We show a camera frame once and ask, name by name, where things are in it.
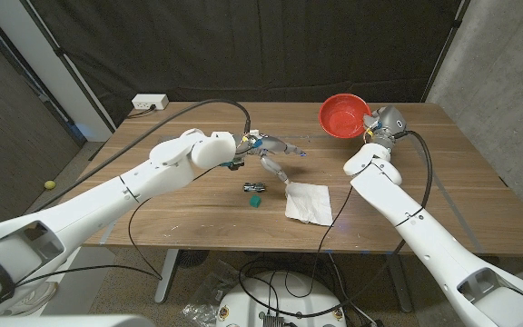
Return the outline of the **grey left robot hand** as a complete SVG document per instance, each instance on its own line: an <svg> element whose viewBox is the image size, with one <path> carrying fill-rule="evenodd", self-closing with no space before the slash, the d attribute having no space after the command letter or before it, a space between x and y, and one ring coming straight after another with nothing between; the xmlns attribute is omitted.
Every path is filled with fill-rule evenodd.
<svg viewBox="0 0 523 327"><path fill-rule="evenodd" d="M285 184L291 181L281 166L270 158L271 154L297 154L305 156L306 153L296 145L286 143L276 137L266 134L249 134L243 138L236 150L237 157L255 155L259 157L261 166L272 173Z"/></svg>

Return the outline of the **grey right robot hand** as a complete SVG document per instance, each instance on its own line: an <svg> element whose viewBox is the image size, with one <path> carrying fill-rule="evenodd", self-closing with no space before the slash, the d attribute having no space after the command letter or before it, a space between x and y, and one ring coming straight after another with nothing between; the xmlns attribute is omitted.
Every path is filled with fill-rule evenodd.
<svg viewBox="0 0 523 327"><path fill-rule="evenodd" d="M365 144L379 144L390 152L397 141L397 134L405 132L407 124L395 106L387 105L363 115L363 127Z"/></svg>

